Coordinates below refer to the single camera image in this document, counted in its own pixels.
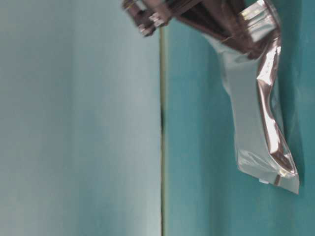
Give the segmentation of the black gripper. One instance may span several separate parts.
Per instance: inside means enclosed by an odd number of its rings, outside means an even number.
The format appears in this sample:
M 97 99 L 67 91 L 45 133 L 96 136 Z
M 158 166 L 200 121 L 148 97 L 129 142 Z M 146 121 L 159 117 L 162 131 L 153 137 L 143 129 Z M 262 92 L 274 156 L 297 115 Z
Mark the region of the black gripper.
M 142 9 L 137 0 L 124 0 L 122 8 L 128 13 L 144 36 L 151 36 L 154 31 L 168 24 L 170 21 L 170 8 L 164 0 L 141 0 L 146 7 Z

